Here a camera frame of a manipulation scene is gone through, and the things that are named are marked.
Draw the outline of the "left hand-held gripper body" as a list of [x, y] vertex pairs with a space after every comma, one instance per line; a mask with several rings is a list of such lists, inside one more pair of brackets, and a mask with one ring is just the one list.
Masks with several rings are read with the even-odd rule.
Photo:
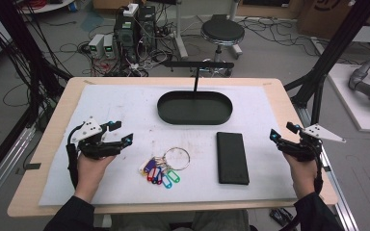
[[100, 125], [90, 116], [70, 132], [70, 143], [76, 143], [86, 157], [95, 160], [116, 156], [121, 151], [120, 141], [104, 142], [106, 132], [102, 131]]

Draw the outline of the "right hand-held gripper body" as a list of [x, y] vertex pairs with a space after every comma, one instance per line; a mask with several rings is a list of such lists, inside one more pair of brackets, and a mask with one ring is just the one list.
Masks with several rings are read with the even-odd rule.
[[299, 162], [309, 162], [320, 158], [323, 140], [345, 143], [344, 138], [339, 137], [319, 124], [313, 124], [303, 128], [298, 142], [292, 142], [282, 138], [277, 144], [277, 149], [284, 154], [291, 155]]

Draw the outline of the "black oval tray with hanger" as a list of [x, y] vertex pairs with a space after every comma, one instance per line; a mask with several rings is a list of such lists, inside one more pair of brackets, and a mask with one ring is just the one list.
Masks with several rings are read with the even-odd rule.
[[161, 119], [174, 125], [220, 125], [230, 119], [233, 112], [231, 100], [220, 92], [198, 90], [198, 79], [201, 68], [233, 68], [234, 63], [165, 61], [163, 65], [195, 67], [197, 74], [192, 90], [173, 90], [159, 98], [157, 111]]

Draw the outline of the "person's left hand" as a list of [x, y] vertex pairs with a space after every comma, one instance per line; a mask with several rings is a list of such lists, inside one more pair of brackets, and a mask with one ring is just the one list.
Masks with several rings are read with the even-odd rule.
[[115, 157], [110, 156], [100, 160], [86, 157], [84, 154], [78, 158], [78, 185], [75, 193], [79, 196], [94, 195], [104, 176], [105, 170]]

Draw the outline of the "person's right hand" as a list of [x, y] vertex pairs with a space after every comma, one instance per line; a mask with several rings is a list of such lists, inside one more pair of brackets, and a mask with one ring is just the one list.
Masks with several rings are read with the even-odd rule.
[[315, 192], [314, 180], [317, 176], [317, 166], [314, 161], [299, 162], [291, 155], [284, 154], [284, 158], [290, 166], [293, 189], [299, 199]]

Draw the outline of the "white table mat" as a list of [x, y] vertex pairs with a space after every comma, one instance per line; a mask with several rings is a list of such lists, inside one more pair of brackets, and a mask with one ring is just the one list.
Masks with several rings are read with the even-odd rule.
[[[157, 101], [172, 85], [87, 85], [67, 127], [73, 129], [92, 117], [98, 123], [121, 121], [106, 141], [133, 136], [107, 167], [93, 199], [95, 205], [162, 204], [292, 199], [290, 170], [276, 145], [272, 130], [286, 121], [277, 113], [262, 87], [210, 86], [232, 102], [230, 119], [221, 125], [171, 125], [157, 113]], [[216, 136], [220, 132], [243, 136], [250, 182], [219, 181]], [[148, 182], [141, 165], [152, 157], [166, 157], [180, 180], [166, 188]]]

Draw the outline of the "white platform board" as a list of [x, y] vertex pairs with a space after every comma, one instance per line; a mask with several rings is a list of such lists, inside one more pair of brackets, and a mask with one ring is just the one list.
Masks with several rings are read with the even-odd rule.
[[348, 87], [351, 74], [357, 68], [355, 64], [336, 64], [329, 73], [329, 80], [357, 129], [370, 132], [370, 100]]

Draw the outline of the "black device under table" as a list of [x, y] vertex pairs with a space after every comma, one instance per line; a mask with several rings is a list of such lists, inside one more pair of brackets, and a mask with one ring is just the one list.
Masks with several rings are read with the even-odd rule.
[[280, 226], [285, 226], [292, 221], [293, 217], [284, 208], [274, 208], [270, 210], [269, 216]]

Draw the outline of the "grey power supply unit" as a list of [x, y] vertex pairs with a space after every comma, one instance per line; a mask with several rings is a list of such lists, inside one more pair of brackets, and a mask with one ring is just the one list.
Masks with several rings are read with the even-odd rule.
[[89, 48], [92, 57], [95, 59], [100, 59], [104, 55], [104, 36], [102, 34], [95, 35], [89, 42]]
[[113, 59], [116, 56], [114, 37], [112, 35], [104, 36], [103, 47], [107, 59]]

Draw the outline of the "black computer tower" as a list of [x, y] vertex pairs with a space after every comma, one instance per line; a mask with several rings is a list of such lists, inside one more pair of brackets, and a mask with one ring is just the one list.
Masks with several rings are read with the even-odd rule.
[[155, 47], [155, 19], [156, 9], [154, 6], [141, 6], [139, 15], [140, 35], [143, 47], [151, 50]]
[[119, 44], [121, 58], [131, 64], [136, 63], [139, 31], [135, 18], [118, 13], [114, 33]]

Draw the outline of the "person's legs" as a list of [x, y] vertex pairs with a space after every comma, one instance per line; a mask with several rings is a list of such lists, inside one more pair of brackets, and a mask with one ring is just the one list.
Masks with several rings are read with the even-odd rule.
[[257, 231], [247, 210], [126, 214], [111, 220], [111, 231]]

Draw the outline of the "white power adapter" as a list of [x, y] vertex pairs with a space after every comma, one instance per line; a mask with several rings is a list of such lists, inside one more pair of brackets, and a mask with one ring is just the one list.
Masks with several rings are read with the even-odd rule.
[[127, 8], [123, 11], [124, 16], [134, 17], [139, 9], [139, 5], [130, 3]]

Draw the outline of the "cardboard box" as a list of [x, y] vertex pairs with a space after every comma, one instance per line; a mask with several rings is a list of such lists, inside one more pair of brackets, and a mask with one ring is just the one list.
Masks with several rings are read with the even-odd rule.
[[[331, 39], [357, 0], [304, 0], [297, 19], [299, 34]], [[370, 17], [354, 38], [370, 42]]]

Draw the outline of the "black round stool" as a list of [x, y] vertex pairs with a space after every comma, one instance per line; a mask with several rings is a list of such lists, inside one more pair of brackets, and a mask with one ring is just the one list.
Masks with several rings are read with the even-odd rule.
[[222, 47], [239, 44], [245, 36], [245, 30], [229, 19], [210, 19], [202, 24], [200, 34], [205, 40], [217, 45], [214, 61], [218, 62]]

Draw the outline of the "aluminium rail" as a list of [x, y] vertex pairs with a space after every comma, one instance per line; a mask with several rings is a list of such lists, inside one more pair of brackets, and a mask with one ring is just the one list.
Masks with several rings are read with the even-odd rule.
[[330, 159], [326, 152], [325, 147], [322, 147], [321, 160], [323, 167], [330, 180], [331, 186], [337, 196], [338, 202], [333, 206], [334, 213], [337, 215], [343, 229], [345, 231], [359, 231], [352, 211], [347, 203], [344, 193], [341, 190], [338, 179], [335, 175], [334, 169], [330, 163]]
[[3, 160], [0, 162], [0, 189], [10, 176], [14, 167], [28, 148], [30, 142], [36, 134], [36, 127], [25, 128], [14, 140], [9, 150], [5, 152]]

